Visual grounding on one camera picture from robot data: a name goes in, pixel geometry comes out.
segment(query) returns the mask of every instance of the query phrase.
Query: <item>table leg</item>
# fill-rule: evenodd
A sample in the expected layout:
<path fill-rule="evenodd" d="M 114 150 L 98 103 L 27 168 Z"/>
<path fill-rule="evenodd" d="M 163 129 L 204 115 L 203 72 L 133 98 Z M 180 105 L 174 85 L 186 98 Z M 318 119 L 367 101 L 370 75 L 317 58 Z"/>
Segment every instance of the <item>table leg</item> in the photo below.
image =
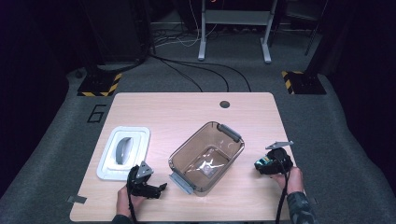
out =
<path fill-rule="evenodd" d="M 268 36 L 271 33 L 271 26 L 272 26 L 272 22 L 274 20 L 276 3 L 277 3 L 277 0 L 274 0 L 273 4 L 271 6 L 270 15 L 268 16 L 267 27 L 265 28 L 265 35 L 263 38 L 260 38 L 260 41 L 262 43 L 262 54 L 263 54 L 265 63 L 271 63 L 270 50 L 268 49 Z"/>
<path fill-rule="evenodd" d="M 199 47 L 198 61 L 205 59 L 206 50 L 206 19 L 205 19 L 205 0 L 202 0 L 202 25 L 201 25 L 201 45 Z"/>

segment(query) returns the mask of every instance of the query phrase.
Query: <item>white tray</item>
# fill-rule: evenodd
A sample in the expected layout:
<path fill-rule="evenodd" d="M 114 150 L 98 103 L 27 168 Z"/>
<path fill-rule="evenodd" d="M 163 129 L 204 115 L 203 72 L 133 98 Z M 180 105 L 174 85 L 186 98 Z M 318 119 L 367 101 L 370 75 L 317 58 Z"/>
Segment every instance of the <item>white tray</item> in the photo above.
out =
<path fill-rule="evenodd" d="M 146 127 L 117 127 L 111 132 L 96 173 L 105 180 L 126 180 L 132 167 L 146 159 L 150 132 Z"/>

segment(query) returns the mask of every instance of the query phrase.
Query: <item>shelf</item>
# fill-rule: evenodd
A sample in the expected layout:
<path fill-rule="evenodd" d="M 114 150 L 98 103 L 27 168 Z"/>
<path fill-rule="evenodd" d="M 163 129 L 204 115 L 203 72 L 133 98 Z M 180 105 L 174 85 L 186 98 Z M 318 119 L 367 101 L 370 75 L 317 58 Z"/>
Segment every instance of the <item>shelf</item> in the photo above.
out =
<path fill-rule="evenodd" d="M 205 21 L 216 24 L 266 25 L 269 15 L 269 11 L 207 10 Z"/>

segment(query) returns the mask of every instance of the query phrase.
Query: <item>sleeve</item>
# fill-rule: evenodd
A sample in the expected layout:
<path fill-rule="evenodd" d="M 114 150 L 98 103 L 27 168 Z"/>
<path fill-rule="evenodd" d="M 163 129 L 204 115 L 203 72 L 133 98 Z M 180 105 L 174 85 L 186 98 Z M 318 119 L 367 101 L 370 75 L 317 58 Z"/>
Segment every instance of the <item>sleeve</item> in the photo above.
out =
<path fill-rule="evenodd" d="M 314 211 L 302 192 L 288 195 L 290 220 L 293 224 L 318 224 Z"/>
<path fill-rule="evenodd" d="M 115 215 L 111 224 L 133 224 L 131 219 L 123 215 Z"/>

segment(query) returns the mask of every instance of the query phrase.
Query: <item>hand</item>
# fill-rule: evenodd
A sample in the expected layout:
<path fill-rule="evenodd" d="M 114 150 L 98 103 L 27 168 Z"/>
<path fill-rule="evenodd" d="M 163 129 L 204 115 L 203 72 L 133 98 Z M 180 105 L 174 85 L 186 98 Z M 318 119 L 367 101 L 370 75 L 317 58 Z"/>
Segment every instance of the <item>hand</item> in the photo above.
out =
<path fill-rule="evenodd" d="M 284 175 L 270 175 L 270 177 L 277 182 L 281 189 L 285 188 Z M 303 172 L 300 170 L 300 168 L 293 166 L 290 169 L 287 193 L 291 194 L 296 191 L 304 192 Z"/>
<path fill-rule="evenodd" d="M 140 207 L 140 204 L 145 201 L 144 197 L 136 197 L 131 195 L 131 202 L 134 205 L 134 210 Z M 128 200 L 128 190 L 124 186 L 119 190 L 117 196 L 117 215 L 124 215 L 128 218 L 131 218 L 131 211 L 129 210 L 129 200 Z"/>

